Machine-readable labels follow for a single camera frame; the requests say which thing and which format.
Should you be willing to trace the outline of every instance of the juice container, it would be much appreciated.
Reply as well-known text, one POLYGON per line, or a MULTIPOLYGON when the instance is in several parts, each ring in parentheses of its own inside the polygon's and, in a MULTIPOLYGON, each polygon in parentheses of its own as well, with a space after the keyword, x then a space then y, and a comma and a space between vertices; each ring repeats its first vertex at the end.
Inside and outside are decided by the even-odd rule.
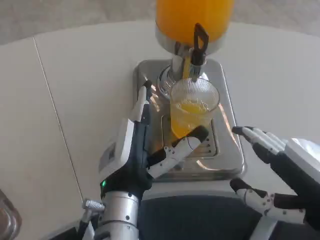
POLYGON ((233 6, 234 0, 157 0, 156 24, 167 37, 193 46, 195 24, 199 23, 210 43, 227 30, 233 6))

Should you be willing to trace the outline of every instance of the orange juice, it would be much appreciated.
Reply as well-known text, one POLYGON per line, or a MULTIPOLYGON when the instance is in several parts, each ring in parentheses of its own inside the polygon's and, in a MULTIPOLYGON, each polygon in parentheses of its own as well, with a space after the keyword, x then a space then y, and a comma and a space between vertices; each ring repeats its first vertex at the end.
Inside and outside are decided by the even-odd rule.
POLYGON ((214 42, 227 30, 233 6, 234 0, 157 0, 156 24, 167 37, 193 46, 199 23, 214 42))
POLYGON ((170 105, 171 130, 177 138, 183 138, 200 125, 209 125, 210 118, 203 118, 210 112, 208 105, 201 101, 184 99, 170 105))

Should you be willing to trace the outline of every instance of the silver metal cylinder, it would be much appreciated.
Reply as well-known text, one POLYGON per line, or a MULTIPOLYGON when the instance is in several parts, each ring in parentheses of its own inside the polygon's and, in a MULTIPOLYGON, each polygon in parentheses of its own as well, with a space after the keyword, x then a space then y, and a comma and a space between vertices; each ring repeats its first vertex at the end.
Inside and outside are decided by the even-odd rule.
POLYGON ((139 200, 128 192, 110 191, 102 199, 105 211, 100 223, 122 221, 137 226, 139 200))
POLYGON ((109 222, 99 227, 95 240, 138 240, 139 231, 135 226, 121 221, 109 222))

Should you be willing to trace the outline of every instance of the glass object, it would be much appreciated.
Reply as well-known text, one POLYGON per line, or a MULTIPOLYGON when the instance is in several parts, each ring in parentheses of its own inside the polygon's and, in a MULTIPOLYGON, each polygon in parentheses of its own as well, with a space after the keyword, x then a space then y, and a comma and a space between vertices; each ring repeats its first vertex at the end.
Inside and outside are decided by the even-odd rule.
POLYGON ((219 92, 203 78, 185 78, 173 86, 170 96, 171 130, 185 137, 197 126, 208 126, 220 101, 219 92))
POLYGON ((157 0, 156 24, 167 37, 193 46, 195 24, 203 26, 209 43, 227 30, 234 0, 157 0))

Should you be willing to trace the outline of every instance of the white table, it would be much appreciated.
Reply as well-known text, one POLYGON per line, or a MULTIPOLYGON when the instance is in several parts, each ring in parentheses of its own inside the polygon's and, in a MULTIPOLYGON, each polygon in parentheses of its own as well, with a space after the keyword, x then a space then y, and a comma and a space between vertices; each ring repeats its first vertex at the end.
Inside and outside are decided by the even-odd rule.
MULTIPOLYGON (((152 21, 137 21, 84 26, 37 35, 34 37, 36 48, 26 42, 32 42, 32 39, 0 47, 0 52, 6 51, 5 54, 0 54, 0 63, 6 63, 1 70, 6 70, 5 76, 15 80, 15 84, 9 85, 2 81, 3 92, 9 93, 4 100, 14 101, 17 98, 14 95, 16 89, 23 86, 23 91, 18 94, 21 99, 25 95, 34 96, 41 103, 41 109, 28 112, 28 118, 39 122, 37 125, 26 126, 29 130, 28 139, 36 144, 47 145, 48 141, 54 143, 50 145, 53 152, 48 154, 51 157, 45 164, 41 157, 47 156, 48 148, 42 148, 41 154, 32 152, 32 157, 26 160, 30 166, 38 166, 31 171, 32 174, 39 175, 36 182, 26 182, 29 172, 24 172, 18 164, 12 165, 9 160, 1 162, 6 169, 20 169, 21 172, 19 180, 17 173, 4 176, 3 167, 0 172, 0 188, 7 190, 4 192, 20 212, 25 212, 22 216, 24 225, 20 239, 36 239, 43 236, 45 230, 49 232, 58 229, 59 221, 70 222, 80 216, 81 198, 69 156, 82 196, 99 199, 98 162, 109 139, 117 133, 120 119, 127 116, 133 106, 134 67, 145 59, 170 58, 170 54, 156 42, 154 25, 152 21), (18 48, 30 53, 28 61, 16 67, 14 61, 8 63, 8 56, 20 53, 18 48), (26 75, 22 65, 32 61, 38 62, 34 64, 34 69, 27 68, 29 75, 26 75), (50 114, 41 121, 40 118, 43 117, 39 114, 44 114, 45 111, 50 114), (40 123, 50 130, 49 134, 43 133, 40 123), (59 123, 68 151, 64 146, 59 123), (42 138, 34 137, 37 132, 43 133, 42 138), (58 160, 55 157, 57 153, 62 155, 58 160), (50 176, 57 175, 58 179, 52 182, 52 178, 46 176, 47 172, 50 176), (25 186, 21 187, 24 192, 18 191, 15 194, 14 188, 20 190, 21 181, 25 182, 25 186), (35 212, 36 203, 25 202, 26 196, 35 186, 35 196, 42 196, 43 191, 50 193, 46 188, 38 188, 40 182, 50 183, 55 192, 59 193, 50 198, 51 204, 43 198, 37 198, 42 206, 46 206, 50 225, 45 222, 42 213, 35 212), (66 199, 64 208, 57 207, 59 204, 52 205, 52 202, 57 203, 57 199, 66 199), (33 228, 31 234, 31 227, 28 226, 37 224, 44 226, 44 229, 33 228)), ((257 126, 282 138, 303 137, 320 143, 319 38, 269 27, 232 23, 224 47, 209 57, 220 62, 224 68, 238 125, 257 126)), ((0 123, 7 124, 6 128, 12 129, 7 135, 21 133, 23 129, 17 129, 13 119, 20 119, 18 124, 24 126, 20 112, 25 105, 14 105, 16 112, 19 112, 15 116, 12 115, 13 107, 9 103, 1 101, 1 104, 8 121, 0 119, 0 123)), ((242 143, 247 162, 244 179, 249 184, 268 191, 293 193, 267 165, 258 160, 249 144, 245 141, 242 143)), ((18 152, 11 157, 18 163, 17 159, 34 147, 26 146, 28 147, 22 151, 20 146, 10 142, 6 149, 12 148, 18 152)), ((7 156, 2 151, 0 154, 1 158, 7 156)), ((215 181, 156 183, 146 192, 145 198, 186 194, 234 196, 227 181, 215 181)))

